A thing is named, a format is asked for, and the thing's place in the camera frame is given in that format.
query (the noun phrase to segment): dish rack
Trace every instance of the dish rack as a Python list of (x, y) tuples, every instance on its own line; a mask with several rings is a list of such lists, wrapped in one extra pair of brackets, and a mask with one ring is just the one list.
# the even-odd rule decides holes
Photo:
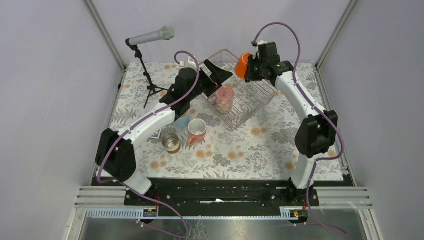
[[(232, 130), (240, 127), (267, 105), (273, 99), (275, 92), (277, 92), (271, 83), (265, 80), (246, 83), (244, 79), (239, 78), (234, 71), (239, 58), (227, 49), (218, 51), (209, 57), (208, 60), (215, 66), (233, 73), (233, 76), (222, 84), (232, 88), (234, 91), (234, 102), (231, 112), (222, 114), (208, 101), (208, 97), (205, 94), (202, 94), (201, 97), (212, 111)], [(211, 71), (203, 63), (200, 67), (208, 76), (211, 75)]]

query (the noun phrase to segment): floral tablecloth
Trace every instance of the floral tablecloth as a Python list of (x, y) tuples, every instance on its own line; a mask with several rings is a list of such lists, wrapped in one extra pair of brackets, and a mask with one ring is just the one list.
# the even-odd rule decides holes
[[(168, 88), (175, 82), (180, 67), (175, 63), (147, 63), (153, 82)], [(300, 81), (312, 96), (322, 103), (312, 64), (297, 67)], [(153, 109), (165, 91), (150, 97), (143, 109), (147, 79), (140, 63), (131, 63), (115, 109), (111, 128), (118, 130), (134, 123)], [(190, 179), (251, 179), (288, 180), (297, 165), (295, 135), (300, 121), (286, 97), (275, 92), (271, 102), (236, 130), (229, 129), (200, 97), (191, 102), (191, 119), (203, 119), (207, 124), (204, 142), (187, 143), (187, 128), (174, 123), (162, 129), (161, 135), (176, 133), (181, 142), (177, 154), (168, 154), (161, 142), (149, 138), (143, 147), (135, 149), (138, 169), (150, 178)], [(334, 147), (328, 155), (335, 156)], [(342, 181), (339, 161), (321, 161), (315, 180)]]

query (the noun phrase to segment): white wall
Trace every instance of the white wall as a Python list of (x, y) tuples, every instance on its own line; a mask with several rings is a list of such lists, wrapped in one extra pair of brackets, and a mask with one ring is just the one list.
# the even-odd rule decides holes
[[(147, 62), (173, 62), (187, 50), (204, 60), (221, 49), (236, 56), (252, 52), (251, 41), (271, 22), (284, 22), (298, 34), (301, 62), (314, 63), (330, 39), (349, 0), (94, 0), (110, 36), (126, 63), (134, 52), (125, 39), (173, 26), (175, 37), (139, 46)], [(261, 39), (276, 42), (284, 60), (294, 61), (297, 45), (282, 26), (265, 30)]]
[(120, 70), (82, 0), (0, 9), (0, 239), (59, 240)]
[(385, 240), (422, 239), (424, 1), (358, 1), (322, 75)]

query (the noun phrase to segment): orange cup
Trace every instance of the orange cup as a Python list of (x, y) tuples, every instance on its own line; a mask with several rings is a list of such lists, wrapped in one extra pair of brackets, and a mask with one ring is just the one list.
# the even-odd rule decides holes
[(252, 56), (252, 54), (249, 52), (243, 53), (235, 65), (235, 74), (241, 79), (245, 79), (246, 72), (248, 71), (248, 61), (250, 56)]

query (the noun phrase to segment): tripod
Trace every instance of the tripod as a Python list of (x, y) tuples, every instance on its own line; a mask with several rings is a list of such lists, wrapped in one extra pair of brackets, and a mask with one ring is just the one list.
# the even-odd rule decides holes
[(142, 52), (140, 52), (140, 50), (139, 50), (139, 48), (137, 46), (132, 46), (131, 49), (133, 51), (135, 51), (135, 55), (134, 56), (136, 58), (140, 59), (141, 65), (143, 65), (143, 69), (144, 69), (143, 75), (147, 78), (147, 81), (148, 81), (148, 84), (149, 84), (149, 86), (147, 86), (148, 95), (147, 95), (146, 102), (144, 104), (144, 108), (146, 108), (147, 102), (149, 101), (149, 98), (151, 96), (153, 96), (155, 94), (158, 94), (158, 93), (160, 93), (162, 91), (168, 91), (168, 89), (165, 89), (165, 88), (162, 88), (162, 87), (159, 87), (159, 86), (156, 86), (155, 84), (153, 84), (152, 78), (150, 77), (150, 74), (147, 72), (146, 65), (145, 65), (145, 63), (143, 61)]

